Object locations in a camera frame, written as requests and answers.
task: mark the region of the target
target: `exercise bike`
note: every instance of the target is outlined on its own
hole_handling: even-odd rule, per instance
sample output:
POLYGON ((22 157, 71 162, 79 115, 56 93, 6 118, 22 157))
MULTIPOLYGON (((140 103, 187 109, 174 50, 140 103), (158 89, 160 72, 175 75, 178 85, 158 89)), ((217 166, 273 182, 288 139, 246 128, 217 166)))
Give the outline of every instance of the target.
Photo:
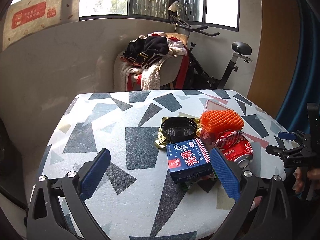
MULTIPOLYGON (((177 31, 177 27, 179 27, 187 32, 186 35, 188 37, 190 36, 191 32, 201 33, 209 37, 220 35, 219 32, 212 34, 204 32, 203 30, 208 28, 206 25, 198 28, 192 28, 191 25, 181 18, 174 15, 170 15, 170 17, 173 20, 172 23, 176 24, 175 32, 177 31)), ((196 44, 192 42, 190 49, 188 49, 189 65, 183 89, 224 89, 224 86, 227 83, 232 71, 237 72, 239 69, 236 66, 236 61, 238 58, 243 59, 246 63, 252 62, 252 59, 246 57, 252 53, 252 48, 248 44, 239 41, 232 43, 231 48, 235 53, 232 54, 232 58, 229 61, 221 80, 219 80, 209 76, 197 61, 196 57, 192 53, 195 45, 196 44)))

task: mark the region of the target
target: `geometric pattern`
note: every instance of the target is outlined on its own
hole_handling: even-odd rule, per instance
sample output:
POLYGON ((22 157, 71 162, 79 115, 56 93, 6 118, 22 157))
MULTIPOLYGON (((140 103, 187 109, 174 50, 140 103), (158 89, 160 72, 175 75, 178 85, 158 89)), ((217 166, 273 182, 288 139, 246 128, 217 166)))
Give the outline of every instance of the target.
POLYGON ((184 233, 180 235, 173 236, 150 236, 150 237, 137 237, 129 236, 130 240, 195 240, 197 236, 197 231, 184 233))
POLYGON ((209 193, 213 188, 214 184, 216 184, 217 180, 206 179, 198 181, 197 184, 200 188, 202 188, 206 193, 209 193))
POLYGON ((89 100, 91 99, 105 99, 105 98, 111 98, 110 93, 93 93, 89 100))
POLYGON ((217 209, 230 210, 235 203, 233 198, 229 198, 223 188, 218 188, 217 193, 217 209))
POLYGON ((180 95, 177 95, 177 97, 180 98, 181 100, 186 100, 186 99, 190 98, 190 97, 185 97, 185 96, 180 96, 180 95))
MULTIPOLYGON (((203 104, 203 106, 205 106, 205 104, 207 103, 208 101, 208 98, 198 98, 200 100, 200 102, 203 104)), ((218 100, 215 100, 215 99, 210 99, 210 101, 214 101, 215 103, 218 103, 219 101, 218 100)))
POLYGON ((241 108, 242 112, 244 113, 244 115, 247 115, 247 112, 245 110, 245 103, 240 102, 238 100, 236 100, 236 101, 237 101, 238 105, 240 106, 240 108, 241 108))
POLYGON ((129 91, 129 103, 144 102, 151 91, 129 91))
MULTIPOLYGON (((254 152, 253 173, 266 178, 275 172, 285 176, 280 158, 267 156, 265 147, 281 145, 284 140, 275 132, 286 130, 255 104, 234 94, 225 90, 185 90, 184 94, 181 90, 152 90, 78 95, 53 132, 39 176, 53 179, 79 171, 105 147, 111 162, 86 205, 112 240, 196 240, 212 235, 233 200, 226 197, 220 183, 210 179, 197 182, 187 193, 182 191, 168 173, 165 149, 158 150, 154 143, 164 116, 199 118, 209 99, 222 108, 227 105, 243 112, 242 131, 254 152)), ((293 145, 284 144, 286 148, 293 145)), ((61 200, 61 207, 81 236, 65 201, 61 200)))
POLYGON ((116 126, 116 122, 110 124, 110 125, 107 125, 106 127, 104 128, 101 128, 100 131, 104 131, 106 133, 111 133, 113 128, 116 126))
POLYGON ((253 150, 253 160, 250 163, 251 171, 257 177, 261 174, 261 144, 260 142, 251 142, 251 148, 253 150))
POLYGON ((252 103, 248 99, 246 99, 243 96, 241 96, 240 94, 235 94, 233 97, 236 98, 236 99, 239 99, 240 101, 242 101, 242 102, 244 102, 246 104, 248 104, 249 106, 252 106, 252 103))
POLYGON ((255 106, 254 107, 257 111, 261 112, 261 113, 264 113, 264 114, 267 114, 265 111, 263 111, 262 109, 260 109, 259 107, 255 106))
POLYGON ((69 114, 71 109, 73 108, 73 106, 75 105, 76 101, 78 100, 78 98, 73 99, 73 101, 71 102, 70 106, 67 108, 67 110, 65 111, 65 113, 63 115, 69 114))
POLYGON ((96 151, 97 147, 93 136, 92 124, 89 123, 83 126, 83 123, 79 122, 73 129, 62 153, 92 153, 96 151))
POLYGON ((179 104, 179 102, 172 93, 166 94, 158 98, 154 98, 153 100, 158 102, 171 112, 175 112, 178 109, 182 108, 182 106, 179 104))
POLYGON ((106 174, 117 195, 131 186, 137 179, 110 162, 106 174))
POLYGON ((199 90, 183 90, 184 94, 186 96, 191 96, 191 95, 201 95, 203 94, 202 92, 200 92, 199 90))
POLYGON ((158 234, 158 232, 176 210, 185 193, 186 192, 181 189, 179 184, 175 184, 173 182, 168 170, 150 237, 158 234))
POLYGON ((209 96, 209 97, 211 97, 211 98, 213 98, 213 99, 215 99, 215 100, 217 100, 217 101, 219 101, 219 102, 221 102, 221 103, 223 103, 223 104, 227 104, 228 103, 228 100, 223 100, 223 99, 220 99, 220 98, 217 98, 217 97, 214 97, 214 96, 211 96, 211 95, 207 95, 207 94, 205 94, 206 96, 209 96))
POLYGON ((284 146, 284 142, 283 142, 283 140, 281 140, 280 138, 278 138, 277 136, 275 136, 274 135, 274 138, 276 139, 276 141, 277 141, 277 143, 278 143, 278 145, 279 145, 279 147, 280 148, 285 148, 285 146, 284 146))
POLYGON ((112 100, 116 103, 116 105, 120 108, 121 111, 125 111, 125 110, 129 109, 130 107, 133 107, 133 105, 129 105, 129 104, 122 102, 120 100, 117 100, 115 98, 113 98, 112 100))
POLYGON ((58 154, 56 154, 54 151, 51 151, 51 157, 50 157, 50 165, 63 162, 64 159, 60 157, 58 154))
POLYGON ((263 148, 266 148, 269 145, 268 141, 265 141, 265 140, 263 140, 261 138, 255 137, 255 136, 253 136, 251 134, 247 134, 247 133, 243 133, 243 134, 245 136, 247 136, 249 139, 251 139, 252 141, 259 142, 263 148))
POLYGON ((111 222, 101 227, 101 229, 105 232, 106 235, 110 233, 110 228, 111 228, 111 222))
POLYGON ((261 115, 259 115, 259 114, 257 114, 257 113, 256 113, 256 119, 265 120, 264 117, 262 117, 261 115))
POLYGON ((278 133, 281 132, 282 129, 280 129, 279 126, 277 126, 274 122, 271 121, 270 131, 273 132, 274 134, 278 135, 278 133))
POLYGON ((162 108, 151 103, 144 113, 143 117, 141 118, 138 127, 142 126, 146 121, 148 121, 151 117, 155 116, 162 108))
POLYGON ((51 146, 52 146, 52 144, 48 145, 45 148, 42 160, 41 160, 39 168, 38 168, 38 176, 36 177, 36 179, 38 179, 43 174, 42 172, 43 172, 43 169, 44 169, 45 161, 47 160, 47 157, 48 157, 48 154, 50 152, 51 146))
POLYGON ((77 234, 75 227, 72 223, 70 214, 66 215, 64 218, 66 219, 66 222, 67 222, 67 225, 69 226, 70 232, 77 236, 78 234, 77 234))
POLYGON ((294 141, 290 141, 290 142, 291 142, 293 148, 297 148, 297 147, 300 146, 299 144, 297 144, 297 143, 294 142, 294 141))
POLYGON ((228 93, 225 90, 212 90, 213 92, 215 92, 219 97, 223 98, 223 99, 229 99, 230 96, 228 95, 228 93))
POLYGON ((159 150, 154 146, 159 127, 126 127, 125 155, 127 170, 150 169, 156 166, 159 150))
POLYGON ((242 118, 258 133, 258 135, 260 135, 261 138, 269 135, 262 122, 259 119, 256 119, 255 114, 242 116, 242 118))
POLYGON ((92 113, 85 120, 83 126, 87 125, 88 123, 100 118, 101 116, 117 108, 118 108, 117 105, 97 103, 95 107, 92 109, 92 113))

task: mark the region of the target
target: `bike seat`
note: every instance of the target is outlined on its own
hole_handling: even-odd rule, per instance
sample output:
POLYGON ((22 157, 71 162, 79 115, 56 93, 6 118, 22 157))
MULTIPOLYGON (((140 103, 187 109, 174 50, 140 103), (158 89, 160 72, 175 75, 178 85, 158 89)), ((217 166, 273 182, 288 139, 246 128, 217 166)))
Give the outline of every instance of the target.
POLYGON ((251 55, 252 53, 251 47, 248 44, 240 41, 235 41, 234 43, 232 43, 231 48, 234 52, 242 55, 251 55))

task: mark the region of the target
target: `blue cardboard box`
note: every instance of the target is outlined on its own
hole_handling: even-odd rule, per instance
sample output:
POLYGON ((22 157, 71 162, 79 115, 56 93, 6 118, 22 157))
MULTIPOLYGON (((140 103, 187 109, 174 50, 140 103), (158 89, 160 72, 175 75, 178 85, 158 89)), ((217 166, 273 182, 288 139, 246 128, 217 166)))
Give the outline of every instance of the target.
POLYGON ((174 183, 213 173, 209 154, 199 138, 167 145, 168 165, 174 183))

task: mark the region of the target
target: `red coca-cola can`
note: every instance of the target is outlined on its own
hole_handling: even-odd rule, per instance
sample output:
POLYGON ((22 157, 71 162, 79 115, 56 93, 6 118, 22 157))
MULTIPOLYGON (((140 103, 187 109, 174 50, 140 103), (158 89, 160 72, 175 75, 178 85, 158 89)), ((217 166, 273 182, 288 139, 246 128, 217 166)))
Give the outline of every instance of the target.
POLYGON ((223 155, 243 169, 253 160, 250 142, 238 131, 226 131, 219 135, 215 143, 223 155))

